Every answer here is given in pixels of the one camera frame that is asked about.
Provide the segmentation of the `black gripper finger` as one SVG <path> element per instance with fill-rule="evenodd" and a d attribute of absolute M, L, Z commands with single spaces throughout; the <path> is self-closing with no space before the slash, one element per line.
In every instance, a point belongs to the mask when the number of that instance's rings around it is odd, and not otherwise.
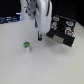
<path fill-rule="evenodd" d="M 38 31 L 38 41 L 42 41 L 42 34 Z"/>

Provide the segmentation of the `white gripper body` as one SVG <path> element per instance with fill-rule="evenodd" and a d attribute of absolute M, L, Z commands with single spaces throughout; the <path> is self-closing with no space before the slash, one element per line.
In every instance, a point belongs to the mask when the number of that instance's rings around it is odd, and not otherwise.
<path fill-rule="evenodd" d="M 51 0 L 36 0 L 36 15 L 35 19 L 40 32 L 48 32 L 50 30 L 52 16 Z"/>

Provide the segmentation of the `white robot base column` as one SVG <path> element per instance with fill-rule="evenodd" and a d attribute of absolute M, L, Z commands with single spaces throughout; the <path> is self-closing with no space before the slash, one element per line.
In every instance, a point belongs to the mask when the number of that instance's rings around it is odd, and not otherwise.
<path fill-rule="evenodd" d="M 21 20 L 29 20 L 29 16 L 26 13 L 27 2 L 30 0 L 20 0 L 21 3 Z"/>

